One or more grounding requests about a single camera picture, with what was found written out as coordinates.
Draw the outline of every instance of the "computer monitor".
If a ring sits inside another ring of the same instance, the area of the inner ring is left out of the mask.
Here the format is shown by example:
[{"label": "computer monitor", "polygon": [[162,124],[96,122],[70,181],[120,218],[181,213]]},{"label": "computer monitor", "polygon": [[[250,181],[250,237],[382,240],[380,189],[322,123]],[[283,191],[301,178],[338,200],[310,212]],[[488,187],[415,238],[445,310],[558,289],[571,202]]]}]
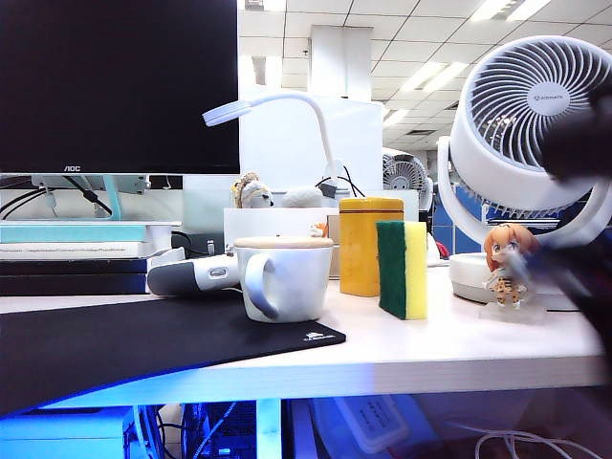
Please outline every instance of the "computer monitor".
[{"label": "computer monitor", "polygon": [[233,0],[0,0],[0,174],[238,173]]}]

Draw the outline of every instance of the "yellow sponge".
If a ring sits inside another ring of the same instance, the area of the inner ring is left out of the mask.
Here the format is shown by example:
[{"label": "yellow sponge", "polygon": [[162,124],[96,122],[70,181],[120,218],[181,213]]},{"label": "yellow sponge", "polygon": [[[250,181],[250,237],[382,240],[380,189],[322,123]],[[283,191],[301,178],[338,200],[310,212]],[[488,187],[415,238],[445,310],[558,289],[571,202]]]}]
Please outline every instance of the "yellow sponge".
[{"label": "yellow sponge", "polygon": [[426,224],[386,221],[376,227],[381,307],[399,318],[426,318]]}]

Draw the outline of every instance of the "black mouse pad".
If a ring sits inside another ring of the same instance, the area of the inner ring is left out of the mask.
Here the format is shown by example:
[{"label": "black mouse pad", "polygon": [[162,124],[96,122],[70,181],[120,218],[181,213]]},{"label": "black mouse pad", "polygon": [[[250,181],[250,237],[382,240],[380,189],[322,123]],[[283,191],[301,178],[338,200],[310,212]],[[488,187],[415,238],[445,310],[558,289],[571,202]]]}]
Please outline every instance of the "black mouse pad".
[{"label": "black mouse pad", "polygon": [[250,320],[242,296],[0,315],[0,417],[118,383],[344,342],[315,321]]}]

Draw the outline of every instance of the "yellow canister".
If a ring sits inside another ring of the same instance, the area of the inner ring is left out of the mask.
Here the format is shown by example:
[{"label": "yellow canister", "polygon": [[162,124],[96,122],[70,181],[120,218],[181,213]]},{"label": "yellow canister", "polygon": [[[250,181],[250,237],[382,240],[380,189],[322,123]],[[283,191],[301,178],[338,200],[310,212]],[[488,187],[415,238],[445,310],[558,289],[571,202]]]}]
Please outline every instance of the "yellow canister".
[{"label": "yellow canister", "polygon": [[339,202],[340,291],[380,294],[376,222],[404,220],[404,201],[393,198],[345,198]]}]

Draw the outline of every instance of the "desk surface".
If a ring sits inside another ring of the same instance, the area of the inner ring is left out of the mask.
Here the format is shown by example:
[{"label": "desk surface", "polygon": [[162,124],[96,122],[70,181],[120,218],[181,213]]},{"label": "desk surface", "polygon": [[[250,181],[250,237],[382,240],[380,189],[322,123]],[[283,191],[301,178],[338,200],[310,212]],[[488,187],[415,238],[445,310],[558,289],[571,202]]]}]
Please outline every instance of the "desk surface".
[{"label": "desk surface", "polygon": [[[498,390],[606,381],[598,337],[580,313],[546,313],[538,325],[481,319],[481,305],[452,294],[447,268],[430,268],[427,283],[428,320],[399,320],[381,310],[376,297],[343,295],[338,282],[332,281],[320,322],[345,333],[344,344],[129,382],[50,406]],[[0,298],[0,312],[144,297],[152,296],[5,297]]]}]

